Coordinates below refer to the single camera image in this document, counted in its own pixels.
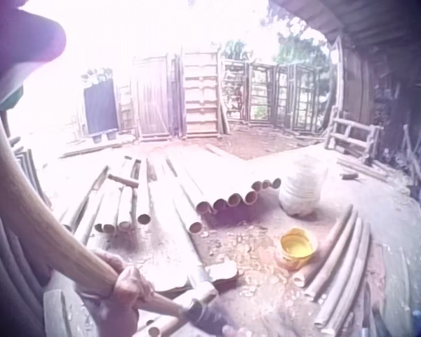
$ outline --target finger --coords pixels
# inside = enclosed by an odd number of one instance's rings
[[[117,274],[122,273],[126,267],[126,263],[120,255],[112,254],[108,251],[103,251],[102,249],[91,249],[91,251],[100,259],[105,261],[108,265],[110,265],[111,268],[117,272]]]
[[[140,275],[140,281],[142,284],[142,293],[140,294],[140,297],[146,301],[149,301],[154,296],[153,284],[150,281],[147,281],[143,275]]]
[[[134,266],[127,267],[119,275],[112,294],[112,300],[124,308],[132,307],[142,290],[140,273]]]

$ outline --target stick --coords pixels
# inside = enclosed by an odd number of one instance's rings
[[[0,120],[0,217],[12,228],[26,246],[43,254],[47,263],[91,293],[109,296],[117,273],[93,255],[75,238],[59,226],[59,222],[39,196],[28,185],[14,160],[13,152]],[[137,302],[141,310],[182,317],[184,308],[159,294],[150,302]],[[26,310],[19,310],[22,316]],[[38,331],[31,336],[43,336]]]
[[[342,158],[337,159],[337,164],[339,164],[341,166],[344,166],[344,167],[347,167],[351,170],[358,171],[358,172],[360,172],[362,174],[365,174],[366,176],[369,176],[371,178],[378,179],[378,180],[383,181],[383,182],[387,182],[387,175],[386,174],[376,172],[376,171],[372,170],[371,168],[367,167],[366,165],[356,164],[356,163],[353,163],[351,161],[344,160]]]
[[[343,233],[338,238],[337,244],[334,246],[332,252],[330,253],[328,260],[324,263],[324,266],[321,268],[318,275],[315,277],[314,281],[309,285],[309,287],[304,292],[304,296],[308,297],[310,300],[316,300],[321,293],[321,290],[325,285],[327,285],[330,276],[334,272],[335,265],[342,255],[343,249],[346,246],[346,243],[351,236],[352,230],[354,229],[354,224],[357,220],[357,211],[353,211],[351,218],[349,218],[348,223],[346,224]]]
[[[78,240],[78,242],[81,242],[84,246],[87,245],[87,241],[91,235],[91,230],[95,219],[97,218],[98,211],[100,210],[103,196],[103,190],[91,193],[86,206],[86,211],[84,212],[83,218],[75,231],[75,239]]]
[[[121,176],[116,176],[114,174],[109,173],[107,175],[108,179],[111,179],[113,181],[116,181],[118,183],[124,184],[125,186],[129,186],[132,188],[138,188],[139,187],[139,182],[136,179],[133,178],[127,178],[127,177],[121,177]]]
[[[138,188],[138,202],[135,209],[135,216],[141,225],[147,225],[152,220],[149,209],[149,193],[147,180],[147,159],[143,158],[140,161],[139,168],[139,188]]]
[[[345,258],[343,260],[343,264],[340,267],[340,270],[337,273],[337,278],[333,282],[333,286],[330,290],[330,293],[325,299],[323,306],[320,309],[320,312],[316,316],[314,320],[315,327],[322,329],[330,316],[334,312],[335,306],[340,299],[342,292],[344,291],[347,280],[352,272],[352,268],[354,266],[354,261],[357,256],[357,249],[359,248],[360,238],[362,233],[363,223],[360,218],[357,218],[356,226],[354,228],[354,232],[352,233],[352,238],[349,243],[348,250],[346,252]]]
[[[293,275],[293,283],[296,286],[301,288],[308,285],[320,270],[321,266],[325,263],[329,253],[332,251],[335,243],[337,242],[340,233],[345,228],[346,223],[349,220],[349,217],[352,213],[352,205],[348,205],[342,215],[338,218],[337,222],[334,224],[332,229],[330,230],[326,240],[324,240],[323,244],[320,245],[318,250],[316,251],[315,257],[313,257],[308,264],[306,264],[299,272],[296,272]]]
[[[131,216],[132,206],[133,188],[125,186],[121,192],[119,214],[117,216],[117,227],[122,232],[129,232],[135,227]]]
[[[368,246],[370,244],[370,225],[368,223],[363,224],[362,238],[360,241],[359,251],[357,253],[356,262],[352,268],[352,273],[349,276],[347,287],[341,297],[338,305],[327,324],[326,328],[322,329],[322,333],[327,333],[332,336],[337,336],[338,331],[341,329],[346,316],[349,313],[349,309],[352,306],[352,302],[356,297],[356,293],[359,290],[360,281],[365,269],[366,259],[368,258]]]

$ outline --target concrete floor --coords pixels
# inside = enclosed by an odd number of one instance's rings
[[[114,154],[127,152],[128,148],[119,150],[122,151],[115,150]],[[194,237],[196,248],[205,264],[219,263],[228,257],[235,260],[240,270],[243,270],[243,276],[236,284],[223,289],[218,305],[224,307],[237,324],[254,332],[267,333],[268,336],[274,336],[275,333],[278,336],[293,336],[292,333],[298,336],[318,336],[319,332],[312,328],[312,317],[319,305],[308,303],[302,298],[302,289],[288,281],[290,275],[286,271],[274,266],[269,253],[281,234],[290,227],[302,226],[315,232],[319,238],[324,238],[342,208],[352,203],[372,228],[372,265],[368,265],[366,274],[372,286],[373,301],[381,300],[382,297],[384,271],[380,266],[383,255],[386,266],[386,296],[383,303],[385,322],[393,336],[411,336],[405,319],[410,311],[403,307],[401,249],[406,255],[410,273],[410,309],[421,310],[421,215],[417,203],[402,192],[399,174],[391,183],[363,175],[359,180],[341,180],[340,172],[344,169],[335,163],[340,154],[325,151],[321,146],[271,154],[252,159],[250,164],[259,169],[275,168],[282,176],[295,155],[309,151],[324,157],[330,167],[321,193],[321,203],[312,217],[305,220],[288,217],[278,205],[278,192],[264,191],[255,205],[239,209],[235,215],[208,219],[206,231],[212,231],[208,237]],[[78,157],[74,160],[75,165],[80,165],[86,157],[87,160],[91,159],[91,155]],[[150,225],[139,227],[130,236],[117,234],[108,237],[93,233],[88,246],[99,246],[120,253],[134,262],[156,287],[184,284],[185,274],[179,272],[180,259],[175,253],[174,241],[168,234],[171,229],[165,222],[154,219]],[[235,237],[240,237],[240,242],[236,239],[234,244]],[[247,245],[252,247],[249,254],[244,251]],[[67,307],[74,313],[72,331],[77,336],[94,336],[90,318],[73,293],[67,297]],[[360,308],[359,304],[354,308],[356,324],[359,323]],[[356,326],[350,331],[355,333]],[[206,335],[186,326],[176,336]]]

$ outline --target dirt ground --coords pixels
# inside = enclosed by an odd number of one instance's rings
[[[286,170],[295,153],[314,148],[303,147],[306,143],[270,128],[240,125],[233,128],[230,136],[221,140],[147,143],[62,159],[49,163],[40,173],[42,185],[56,209],[68,202],[68,196],[81,179],[87,176],[91,166],[104,162],[112,165],[123,154],[147,155],[175,146],[205,144],[213,144],[243,159],[252,159],[250,165],[259,169],[274,167],[279,174],[281,170]],[[409,336],[408,327],[402,319],[408,315],[408,310],[402,306],[403,277],[399,251],[406,252],[409,262],[413,290],[411,307],[421,310],[421,263],[418,262],[421,253],[421,216],[415,202],[395,186],[372,178],[362,176],[358,181],[340,180],[342,169],[335,164],[338,154],[325,151],[322,147],[317,147],[316,151],[327,156],[330,170],[320,205],[312,217],[300,220],[287,216],[279,207],[278,191],[270,189],[262,191],[252,206],[240,205],[203,220],[203,232],[193,236],[203,263],[214,265],[230,259],[237,263],[240,271],[240,277],[235,282],[219,286],[222,295],[217,306],[224,308],[238,325],[246,326],[256,333],[268,336],[318,336],[319,332],[313,328],[313,318],[320,305],[304,299],[302,289],[290,281],[291,273],[279,268],[272,260],[272,254],[279,237],[292,227],[311,230],[322,240],[343,207],[353,203],[360,216],[371,224],[373,234],[366,268],[366,279],[372,289],[372,303],[381,304],[393,336]],[[156,194],[161,193],[159,184],[156,186],[156,182],[152,182],[150,186],[154,193],[152,198],[156,200]],[[172,239],[172,228],[168,219],[162,219],[161,213],[155,212],[150,225],[138,226],[130,235],[116,233],[108,236],[93,232],[88,246],[98,246],[121,254],[135,263],[157,288],[165,287],[165,283],[184,284],[185,274],[181,272],[181,260]],[[385,277],[382,251],[387,261],[388,278]],[[69,289],[67,292],[69,296],[66,296],[66,301],[73,313],[72,331],[76,331],[76,336],[94,336],[87,312]],[[353,319],[344,336],[355,336],[358,333],[361,302],[356,301],[352,310]],[[150,316],[142,312],[140,323],[146,322],[147,317]],[[187,325],[175,336],[207,335]]]

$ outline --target wooden panel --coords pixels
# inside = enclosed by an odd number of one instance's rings
[[[182,56],[187,134],[216,133],[218,130],[217,59],[217,53]]]
[[[167,57],[145,59],[133,67],[131,88],[140,136],[169,132]]]

